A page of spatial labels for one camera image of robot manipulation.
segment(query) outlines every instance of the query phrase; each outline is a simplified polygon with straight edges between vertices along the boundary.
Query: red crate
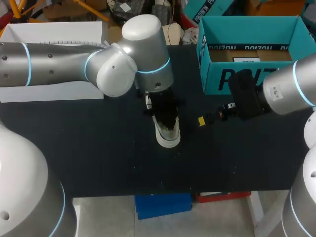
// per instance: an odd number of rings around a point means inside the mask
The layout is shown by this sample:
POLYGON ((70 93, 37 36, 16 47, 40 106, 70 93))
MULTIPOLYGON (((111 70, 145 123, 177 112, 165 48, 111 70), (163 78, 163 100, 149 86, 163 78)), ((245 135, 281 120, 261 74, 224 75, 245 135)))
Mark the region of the red crate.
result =
POLYGON ((211 202, 211 201, 223 201, 223 200, 244 198, 250 195, 251 195, 251 192, 235 192, 235 193, 229 193, 225 195, 213 195, 213 196, 200 196, 196 194, 196 199, 200 203, 205 203, 205 202, 211 202))

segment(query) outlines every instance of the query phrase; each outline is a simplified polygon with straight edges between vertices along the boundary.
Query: white paper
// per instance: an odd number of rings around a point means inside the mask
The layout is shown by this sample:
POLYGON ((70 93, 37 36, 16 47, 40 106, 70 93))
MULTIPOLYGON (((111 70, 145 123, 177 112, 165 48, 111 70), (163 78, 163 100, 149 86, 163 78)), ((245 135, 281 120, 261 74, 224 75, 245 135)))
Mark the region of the white paper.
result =
POLYGON ((121 6, 120 6, 125 12, 128 12, 131 8, 130 6, 127 4, 127 3, 123 3, 121 6))
POLYGON ((76 215, 77 215, 77 230, 76 230, 75 237, 78 237, 81 206, 80 205, 74 205, 74 208, 75 208, 75 212, 76 212, 76 215))
POLYGON ((261 62, 260 58, 234 58, 234 62, 261 62))

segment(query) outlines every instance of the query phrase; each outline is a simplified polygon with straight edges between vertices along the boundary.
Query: cable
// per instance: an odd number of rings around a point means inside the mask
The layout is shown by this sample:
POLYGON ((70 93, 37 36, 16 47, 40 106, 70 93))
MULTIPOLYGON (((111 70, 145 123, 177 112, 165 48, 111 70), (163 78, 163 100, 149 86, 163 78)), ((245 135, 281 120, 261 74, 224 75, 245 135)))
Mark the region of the cable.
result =
POLYGON ((172 25, 172 23, 169 25, 168 27, 168 31, 167 31, 167 34, 168 34, 168 38, 169 38, 169 44, 171 45, 171 41, 170 41, 170 37, 169 37, 169 29, 170 29, 170 26, 172 25))

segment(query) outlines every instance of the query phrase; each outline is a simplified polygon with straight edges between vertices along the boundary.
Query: white box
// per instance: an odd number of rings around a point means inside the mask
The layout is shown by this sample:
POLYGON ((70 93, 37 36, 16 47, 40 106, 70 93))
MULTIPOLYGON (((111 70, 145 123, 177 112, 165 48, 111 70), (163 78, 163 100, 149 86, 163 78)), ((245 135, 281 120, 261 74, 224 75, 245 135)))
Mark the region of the white box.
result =
MULTIPOLYGON (((84 41, 103 43, 108 38, 105 22, 58 22, 10 24, 0 42, 84 41)), ((27 102, 52 100, 102 99, 103 93, 88 82, 0 88, 0 101, 27 102)))

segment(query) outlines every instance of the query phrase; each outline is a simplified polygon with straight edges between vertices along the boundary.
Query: blue led ring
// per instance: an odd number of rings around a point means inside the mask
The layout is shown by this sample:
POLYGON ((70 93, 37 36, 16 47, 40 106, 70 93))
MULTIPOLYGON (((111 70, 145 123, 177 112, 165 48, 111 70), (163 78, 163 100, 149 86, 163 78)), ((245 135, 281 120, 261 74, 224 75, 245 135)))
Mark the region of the blue led ring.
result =
POLYGON ((28 81, 26 82, 25 86, 28 86, 31 82, 31 74, 32 74, 32 66, 31 66, 31 57, 30 57, 30 52, 28 47, 26 46, 25 43, 21 43, 24 48, 25 48, 25 52, 26 52, 26 56, 28 57, 28 63, 29 63, 29 76, 28 76, 28 81))
POLYGON ((308 233, 307 230, 303 227, 303 225, 302 225, 301 222, 299 221, 299 219, 298 219, 298 217, 297 217, 297 215, 296 215, 296 213, 295 213, 295 211, 294 211, 293 202, 292 202, 292 189, 291 189, 291 191, 290 191, 290 201, 291 201, 292 211, 293 211, 293 214, 294 214, 294 217, 295 217, 297 223, 300 225, 300 227, 302 228, 302 230, 303 230, 309 237, 312 237, 312 236, 310 235, 310 233, 308 233))
POLYGON ((159 72, 160 70, 164 69, 169 64, 169 62, 170 62, 170 58, 168 59, 168 61, 163 66, 161 66, 160 68, 158 68, 156 70, 148 71, 148 72, 144 72, 144 71, 137 71, 137 72, 142 73, 142 74, 156 73, 156 72, 159 72))
POLYGON ((86 74, 88 62, 89 62, 89 60, 90 60, 95 54, 97 54, 98 52, 101 52, 101 51, 102 51, 102 49, 91 53, 91 54, 89 55, 89 57, 87 58, 87 60, 85 61, 85 64, 84 64, 84 75, 85 75, 85 78, 87 79, 88 82, 90 82, 89 79, 88 79, 88 77, 87 77, 87 74, 86 74))
POLYGON ((61 223, 61 221, 62 221, 62 219, 63 219, 64 212, 65 212, 65 207, 66 207, 65 190, 64 190, 64 187, 63 187, 63 185, 62 185, 61 183, 60 183, 60 186, 61 186, 61 188, 62 188, 62 190, 63 190, 63 195, 64 195, 63 210, 62 210, 62 212, 61 212, 61 214, 60 214, 60 218, 59 218, 59 220, 58 220, 58 222, 57 222, 57 225, 55 226, 55 228, 53 229, 53 231, 52 231, 52 233, 49 235, 49 237, 53 237, 53 236, 54 236, 55 232, 57 231, 58 227, 60 226, 60 223, 61 223))
POLYGON ((309 101, 306 96, 304 95, 304 93, 302 92, 301 88, 300 88, 300 85, 298 84, 298 80, 297 80, 297 77, 296 77, 296 63, 297 61, 294 63, 293 65, 293 77, 294 77, 294 81, 295 81, 295 85, 299 91, 299 93, 301 94, 301 97, 305 100, 306 103, 308 103, 310 106, 313 106, 315 107, 316 105, 314 105, 311 101, 309 101))

